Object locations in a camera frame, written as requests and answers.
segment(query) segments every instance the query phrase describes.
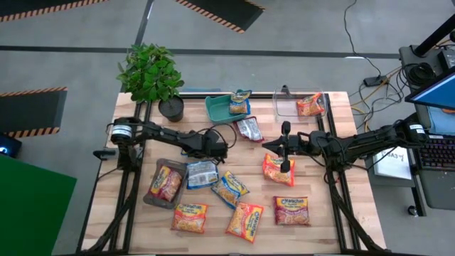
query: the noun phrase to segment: green surface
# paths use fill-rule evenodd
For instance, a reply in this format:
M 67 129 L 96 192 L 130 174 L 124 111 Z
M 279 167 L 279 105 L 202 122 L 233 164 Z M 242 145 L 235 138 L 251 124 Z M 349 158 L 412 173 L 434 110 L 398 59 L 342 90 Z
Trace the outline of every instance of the green surface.
M 206 97 L 205 108 L 208 117 L 214 124 L 227 124 L 246 118 L 246 114 L 229 113 L 230 95 Z
M 0 168 L 0 255 L 51 255 L 76 179 L 7 156 Z

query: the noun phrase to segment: orange noodle package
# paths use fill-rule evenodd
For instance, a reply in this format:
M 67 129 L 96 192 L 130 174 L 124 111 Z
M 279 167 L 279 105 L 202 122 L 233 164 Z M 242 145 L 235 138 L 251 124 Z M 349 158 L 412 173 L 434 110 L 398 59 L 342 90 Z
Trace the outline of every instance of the orange noodle package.
M 204 233 L 207 208 L 205 204 L 179 204 L 174 211 L 171 229 Z
M 171 202 L 182 182 L 182 176 L 167 166 L 159 170 L 158 178 L 151 185 L 150 192 L 157 198 Z
M 308 198 L 274 196 L 275 224 L 310 226 Z
M 264 207 L 247 203 L 238 203 L 226 232 L 251 243 L 255 242 L 257 226 Z
M 295 160 L 289 161 L 291 162 L 291 170 L 283 174 L 280 171 L 280 166 L 283 162 L 283 159 L 274 158 L 269 154 L 265 154 L 264 161 L 262 162 L 262 171 L 264 172 L 264 177 L 278 183 L 294 186 Z
M 297 101 L 298 115 L 300 117 L 311 117 L 323 113 L 325 109 L 319 102 L 321 95 L 322 93 L 318 92 L 313 96 L 308 96 L 302 100 Z

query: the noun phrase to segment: teal tray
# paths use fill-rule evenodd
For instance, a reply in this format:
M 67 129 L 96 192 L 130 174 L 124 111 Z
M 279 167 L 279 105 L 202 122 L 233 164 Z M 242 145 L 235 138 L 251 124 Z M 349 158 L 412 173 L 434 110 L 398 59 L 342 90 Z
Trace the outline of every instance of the teal tray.
M 246 114 L 229 113 L 230 95 L 219 97 L 206 97 L 205 108 L 208 118 L 214 124 L 227 124 L 247 117 Z

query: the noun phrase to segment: concrete floor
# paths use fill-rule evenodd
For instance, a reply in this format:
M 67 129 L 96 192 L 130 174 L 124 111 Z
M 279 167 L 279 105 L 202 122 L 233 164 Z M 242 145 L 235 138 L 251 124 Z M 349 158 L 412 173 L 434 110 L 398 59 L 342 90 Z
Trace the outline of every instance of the concrete floor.
M 144 42 L 180 49 L 350 53 L 343 10 L 351 0 L 256 2 L 267 10 L 245 34 L 238 35 L 171 0 L 155 0 Z M 146 0 L 111 0 L 0 23 L 0 46 L 128 47 L 136 39 L 145 6 Z M 359 53 L 396 54 L 400 46 L 420 43 L 454 10 L 451 0 L 365 0 L 348 12 L 348 27 Z M 61 132 L 22 139 L 20 157 L 77 178 L 54 255 L 76 248 L 100 164 L 92 151 L 107 139 L 105 125 L 111 120 L 120 89 L 115 80 L 117 61 L 123 58 L 124 54 L 116 53 L 0 51 L 0 93 L 69 87 Z M 400 65 L 394 59 L 372 61 L 383 73 Z M 364 77 L 376 74 L 365 60 L 352 58 L 177 55 L 176 62 L 186 87 L 224 90 L 247 87 L 265 91 L 287 84 L 355 92 Z M 371 100 L 383 94 L 381 91 Z M 357 95 L 351 98 L 351 102 L 357 101 Z M 375 114 L 370 126 L 390 124 L 413 111 L 409 103 L 395 105 Z M 373 186 L 373 193 L 389 249 L 453 254 L 455 212 L 428 208 L 427 217 L 412 218 L 405 212 L 413 202 L 410 189 Z

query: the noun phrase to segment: wooden table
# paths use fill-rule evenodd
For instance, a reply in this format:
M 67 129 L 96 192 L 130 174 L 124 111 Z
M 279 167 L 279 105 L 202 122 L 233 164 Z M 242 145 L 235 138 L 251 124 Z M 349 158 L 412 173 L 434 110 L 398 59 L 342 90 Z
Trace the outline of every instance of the wooden table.
M 356 133 L 353 115 L 345 92 L 330 92 L 333 117 L 339 137 Z M 114 119 L 132 116 L 135 104 L 128 94 L 120 94 L 115 107 Z M 252 115 L 257 117 L 259 128 L 266 141 L 279 137 L 281 122 L 275 122 L 271 100 L 251 100 Z M 171 129 L 187 132 L 199 130 L 212 124 L 205 111 L 204 100 L 185 100 L 184 118 L 178 123 L 170 123 L 162 117 L 157 104 L 153 104 L 150 121 Z M 326 129 L 328 122 L 324 118 Z M 229 144 L 233 133 L 229 127 L 217 127 Z M 291 133 L 317 130 L 315 120 L 293 123 Z M 261 144 L 239 138 L 236 145 L 229 149 L 225 164 L 218 166 L 220 175 L 231 171 L 251 193 L 241 197 L 241 201 L 264 206 L 264 213 L 259 222 L 254 244 L 233 235 L 225 234 L 225 229 L 233 214 L 211 190 L 202 188 L 194 191 L 185 189 L 182 203 L 205 203 L 209 205 L 205 233 L 195 234 L 170 230 L 173 218 L 172 210 L 150 206 L 142 201 L 156 170 L 156 160 L 160 158 L 181 162 L 192 162 L 180 155 L 181 149 L 161 142 L 149 140 L 146 143 L 144 164 L 139 187 L 139 196 L 134 216 L 130 253 L 146 254 L 228 254 L 228 253 L 327 253 L 339 252 L 333 209 L 328 186 L 323 181 L 325 169 L 310 158 L 295 156 L 295 187 L 288 187 L 273 181 L 264 180 L 262 160 L 266 153 Z M 100 175 L 113 169 L 116 161 L 105 161 Z M 356 164 L 363 166 L 363 161 Z M 95 197 L 87 224 L 82 248 L 87 249 L 105 231 L 111 222 L 117 203 L 117 196 L 122 172 L 116 171 L 101 179 L 95 191 Z M 360 224 L 373 240 L 385 247 L 382 230 L 376 211 L 373 193 L 367 173 L 362 169 L 350 169 L 346 172 L 353 211 Z M 274 224 L 272 196 L 308 196 L 311 227 L 283 227 Z M 120 227 L 119 239 L 123 240 Z M 348 224 L 343 219 L 346 240 L 350 245 Z

